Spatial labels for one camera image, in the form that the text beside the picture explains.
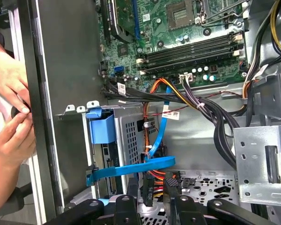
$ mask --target zip tie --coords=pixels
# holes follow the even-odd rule
[[[200,106],[202,106],[202,108],[204,108],[205,103],[201,102],[200,104],[198,104],[198,105],[197,105],[197,109],[198,109]]]

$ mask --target black connector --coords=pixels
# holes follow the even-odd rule
[[[144,204],[147,207],[153,206],[153,192],[154,192],[154,177],[150,174],[144,175],[144,184],[143,184],[143,194],[142,198],[144,200]]]

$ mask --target pci slot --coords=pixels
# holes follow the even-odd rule
[[[101,15],[102,15],[102,24],[103,24],[103,34],[106,41],[106,44],[110,46],[111,44],[111,35],[109,32],[109,18],[107,14],[107,3],[106,0],[100,0],[101,3]]]

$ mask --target metal bracket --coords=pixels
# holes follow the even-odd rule
[[[240,201],[281,206],[281,125],[233,133]]]
[[[100,107],[99,101],[89,101],[86,103],[86,107],[81,105],[76,108],[75,105],[68,105],[62,115],[86,113],[88,109],[98,108],[98,107]]]

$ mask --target metal case panel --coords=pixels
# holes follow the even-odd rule
[[[275,146],[281,178],[281,126],[236,128],[233,131],[240,201],[281,206],[281,183],[269,182],[266,160],[266,146]]]

